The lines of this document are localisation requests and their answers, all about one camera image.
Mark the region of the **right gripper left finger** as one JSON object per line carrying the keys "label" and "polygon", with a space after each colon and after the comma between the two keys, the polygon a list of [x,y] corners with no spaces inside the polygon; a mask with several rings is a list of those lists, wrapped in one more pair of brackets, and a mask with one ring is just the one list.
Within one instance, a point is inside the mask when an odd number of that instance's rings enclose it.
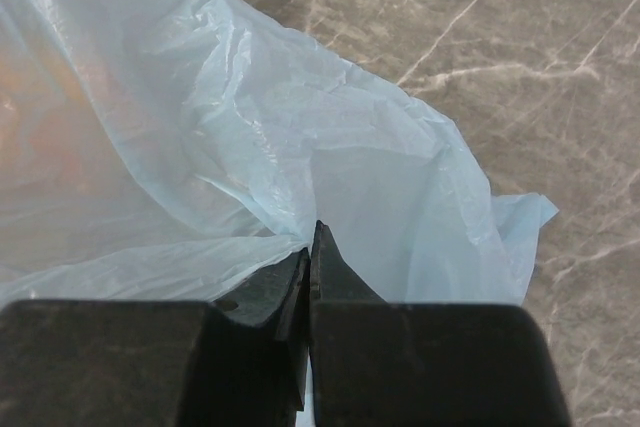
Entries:
{"label": "right gripper left finger", "polygon": [[212,306],[223,316],[215,356],[237,400],[262,412],[304,407],[309,334],[309,252],[251,274]]}

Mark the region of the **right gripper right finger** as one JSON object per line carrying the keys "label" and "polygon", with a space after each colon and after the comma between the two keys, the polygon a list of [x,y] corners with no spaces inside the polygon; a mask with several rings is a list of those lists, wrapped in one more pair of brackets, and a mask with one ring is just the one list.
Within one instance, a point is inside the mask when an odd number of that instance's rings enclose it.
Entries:
{"label": "right gripper right finger", "polygon": [[328,225],[318,220],[310,256],[309,290],[309,354],[312,372],[313,416],[320,420],[320,353],[321,330],[314,319],[314,309],[322,302],[385,303],[343,259]]}

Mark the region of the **light blue plastic bag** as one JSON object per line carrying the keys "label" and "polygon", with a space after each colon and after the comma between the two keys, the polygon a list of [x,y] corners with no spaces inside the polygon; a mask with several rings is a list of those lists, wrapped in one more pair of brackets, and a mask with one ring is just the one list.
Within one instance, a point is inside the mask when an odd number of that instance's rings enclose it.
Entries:
{"label": "light blue plastic bag", "polygon": [[1,0],[1,422],[316,426],[237,400],[212,306],[328,225],[385,303],[326,302],[322,426],[567,426],[521,304],[538,194],[242,0]]}

